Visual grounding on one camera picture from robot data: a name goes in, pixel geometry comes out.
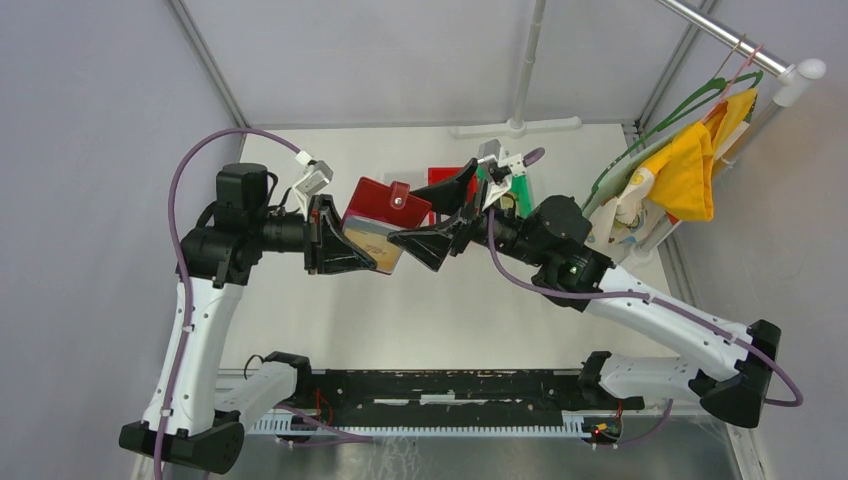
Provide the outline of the red leather card holder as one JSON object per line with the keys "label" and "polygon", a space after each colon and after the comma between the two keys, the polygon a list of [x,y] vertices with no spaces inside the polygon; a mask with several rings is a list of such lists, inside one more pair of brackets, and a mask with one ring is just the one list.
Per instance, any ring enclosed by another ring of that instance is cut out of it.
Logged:
{"label": "red leather card holder", "polygon": [[411,194],[411,187],[393,181],[390,185],[361,177],[343,215],[367,217],[401,230],[419,227],[430,212],[430,203]]}

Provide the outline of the gold credit card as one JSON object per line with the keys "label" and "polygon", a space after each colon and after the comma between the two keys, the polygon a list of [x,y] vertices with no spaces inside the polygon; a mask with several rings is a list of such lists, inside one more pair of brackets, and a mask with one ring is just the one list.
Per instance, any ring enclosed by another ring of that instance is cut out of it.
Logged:
{"label": "gold credit card", "polygon": [[343,224],[343,233],[354,245],[367,253],[376,262],[376,271],[391,275],[403,254],[403,250],[392,244],[388,235],[400,228],[367,217],[349,216]]}

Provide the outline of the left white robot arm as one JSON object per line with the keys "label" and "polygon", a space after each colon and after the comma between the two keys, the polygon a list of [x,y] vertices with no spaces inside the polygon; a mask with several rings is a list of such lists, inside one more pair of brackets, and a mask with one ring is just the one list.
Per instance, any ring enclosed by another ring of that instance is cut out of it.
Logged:
{"label": "left white robot arm", "polygon": [[373,271],[376,261],[347,239],[333,200],[313,196],[298,213],[270,207],[272,174],[261,165],[224,166],[216,198],[178,242],[178,303],[163,370],[142,418],[123,426],[123,449],[224,474],[247,432],[285,402],[306,405],[312,369],[302,355],[273,352],[259,371],[225,395],[216,384],[226,338],[252,268],[268,252],[302,256],[311,274]]}

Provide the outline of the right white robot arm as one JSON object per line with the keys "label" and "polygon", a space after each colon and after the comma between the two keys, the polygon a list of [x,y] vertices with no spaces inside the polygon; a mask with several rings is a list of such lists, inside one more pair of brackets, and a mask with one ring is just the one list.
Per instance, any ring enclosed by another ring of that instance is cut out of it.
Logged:
{"label": "right white robot arm", "polygon": [[571,197],[553,195],[520,217],[499,203],[535,155],[473,159],[454,176],[421,189],[442,219],[392,232],[388,239],[431,270],[472,243],[495,265],[512,258],[536,268],[522,289],[552,303],[615,321],[672,351],[669,358],[595,352],[577,382],[580,400],[602,408],[614,398],[656,397],[698,404],[715,418],[753,429],[770,404],[780,329],[745,325],[705,313],[648,286],[590,248],[590,222]]}

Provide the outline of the red plastic bin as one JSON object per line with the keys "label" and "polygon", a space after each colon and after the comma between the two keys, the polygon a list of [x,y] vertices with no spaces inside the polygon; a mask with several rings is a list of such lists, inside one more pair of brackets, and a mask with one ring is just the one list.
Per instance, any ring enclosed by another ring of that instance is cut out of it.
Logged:
{"label": "red plastic bin", "polygon": [[[449,177],[459,173],[461,167],[430,167],[427,170],[427,180],[429,185],[439,183]],[[477,191],[477,175],[474,174],[468,186],[467,199],[471,200]],[[441,220],[441,217],[433,211],[428,214],[428,224],[434,225]]]}

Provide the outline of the green plastic bin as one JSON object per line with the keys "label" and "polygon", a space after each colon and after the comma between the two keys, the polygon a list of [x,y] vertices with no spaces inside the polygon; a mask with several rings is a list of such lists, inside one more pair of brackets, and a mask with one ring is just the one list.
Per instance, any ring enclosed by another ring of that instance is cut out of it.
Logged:
{"label": "green plastic bin", "polygon": [[498,183],[490,179],[484,166],[479,167],[476,174],[478,186],[483,188],[481,194],[483,207],[495,207],[520,218],[526,218],[531,213],[534,206],[529,180],[526,176],[512,176],[510,188],[506,189],[506,181],[502,180]]}

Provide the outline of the white stand base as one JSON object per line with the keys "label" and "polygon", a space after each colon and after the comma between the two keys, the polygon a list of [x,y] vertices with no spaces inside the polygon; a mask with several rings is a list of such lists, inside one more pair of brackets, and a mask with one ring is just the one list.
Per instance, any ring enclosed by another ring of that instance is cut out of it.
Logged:
{"label": "white stand base", "polygon": [[573,131],[583,124],[579,116],[551,120],[529,121],[525,118],[529,87],[536,63],[536,54],[547,2],[537,0],[531,17],[528,38],[522,60],[519,84],[511,116],[503,123],[452,126],[449,134],[455,139],[507,136],[521,138],[527,134]]}

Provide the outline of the patterned white cloth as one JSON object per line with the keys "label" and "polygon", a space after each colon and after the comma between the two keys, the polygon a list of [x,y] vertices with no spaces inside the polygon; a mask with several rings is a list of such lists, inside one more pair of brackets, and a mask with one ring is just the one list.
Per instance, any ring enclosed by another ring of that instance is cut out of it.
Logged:
{"label": "patterned white cloth", "polygon": [[678,220],[647,198],[655,175],[642,167],[673,138],[668,134],[635,154],[626,153],[597,179],[583,207],[592,224],[587,246],[616,263],[645,263],[676,228]]}

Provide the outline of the yellow cloth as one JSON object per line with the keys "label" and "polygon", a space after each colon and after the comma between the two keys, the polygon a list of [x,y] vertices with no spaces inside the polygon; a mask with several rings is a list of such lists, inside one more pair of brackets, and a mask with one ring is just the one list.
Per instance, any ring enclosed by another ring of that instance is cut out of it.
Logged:
{"label": "yellow cloth", "polygon": [[758,90],[750,88],[722,99],[645,160],[640,167],[653,175],[647,199],[678,220],[711,221],[716,152],[743,122],[757,96]]}

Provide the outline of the green clothes hanger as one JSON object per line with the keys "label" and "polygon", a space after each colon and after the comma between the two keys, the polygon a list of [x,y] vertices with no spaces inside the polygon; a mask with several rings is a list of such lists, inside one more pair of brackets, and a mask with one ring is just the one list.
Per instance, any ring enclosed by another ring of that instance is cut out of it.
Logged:
{"label": "green clothes hanger", "polygon": [[582,214],[589,218],[594,210],[599,206],[599,201],[602,200],[600,193],[601,186],[605,180],[610,180],[613,170],[626,158],[630,157],[638,147],[644,146],[645,143],[655,134],[662,132],[668,127],[674,125],[685,116],[698,110],[706,105],[709,101],[716,99],[726,87],[733,86],[739,82],[750,80],[750,87],[756,87],[764,77],[764,72],[757,70],[754,72],[742,74],[734,80],[729,80],[723,77],[714,77],[706,81],[703,85],[697,88],[693,93],[686,97],[670,114],[661,120],[652,129],[646,133],[642,133],[636,140],[627,147],[620,155],[618,155],[596,178],[594,181],[588,198],[583,203],[581,209]]}

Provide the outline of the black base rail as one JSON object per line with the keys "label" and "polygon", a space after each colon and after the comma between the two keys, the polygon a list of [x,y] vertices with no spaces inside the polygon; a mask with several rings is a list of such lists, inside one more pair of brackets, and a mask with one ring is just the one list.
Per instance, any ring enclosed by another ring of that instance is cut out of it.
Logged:
{"label": "black base rail", "polygon": [[288,404],[341,427],[558,426],[565,414],[640,410],[583,384],[576,370],[324,370]]}

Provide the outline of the metal clothes rail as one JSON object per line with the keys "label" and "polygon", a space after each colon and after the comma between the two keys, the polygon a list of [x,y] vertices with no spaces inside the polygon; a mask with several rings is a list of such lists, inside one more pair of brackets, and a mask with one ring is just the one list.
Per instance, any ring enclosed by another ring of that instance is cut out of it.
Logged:
{"label": "metal clothes rail", "polygon": [[658,3],[774,77],[778,87],[772,102],[781,108],[793,106],[827,73],[823,60],[808,58],[791,64],[686,1],[658,0]]}

